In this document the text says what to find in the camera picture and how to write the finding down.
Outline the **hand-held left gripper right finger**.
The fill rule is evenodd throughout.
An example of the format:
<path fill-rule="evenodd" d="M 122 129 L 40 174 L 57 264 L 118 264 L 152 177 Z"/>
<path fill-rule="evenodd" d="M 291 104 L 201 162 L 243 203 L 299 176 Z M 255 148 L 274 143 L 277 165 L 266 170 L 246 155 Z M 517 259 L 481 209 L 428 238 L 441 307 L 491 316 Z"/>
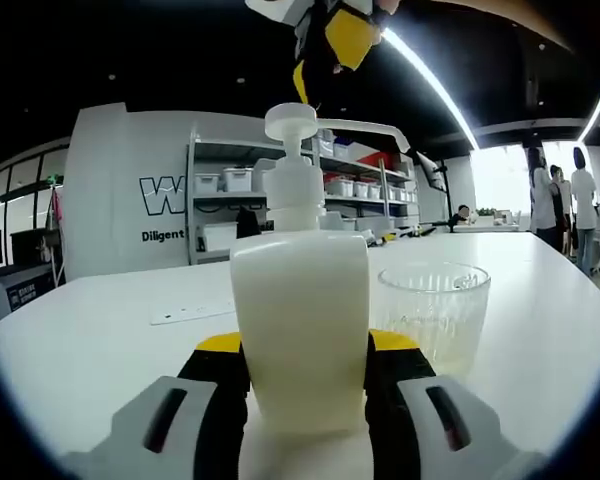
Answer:
<path fill-rule="evenodd" d="M 546 464 L 405 335 L 370 330 L 364 389 L 376 479 L 535 479 Z"/>

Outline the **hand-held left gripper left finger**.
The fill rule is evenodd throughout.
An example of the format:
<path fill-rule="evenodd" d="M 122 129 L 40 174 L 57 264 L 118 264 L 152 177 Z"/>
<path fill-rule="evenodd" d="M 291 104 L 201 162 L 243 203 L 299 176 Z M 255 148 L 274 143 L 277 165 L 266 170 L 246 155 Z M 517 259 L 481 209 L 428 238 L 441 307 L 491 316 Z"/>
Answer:
<path fill-rule="evenodd" d="M 212 336 L 175 376 L 113 414 L 108 436 L 64 466 L 75 479 L 236 479 L 250 377 L 237 332 Z"/>

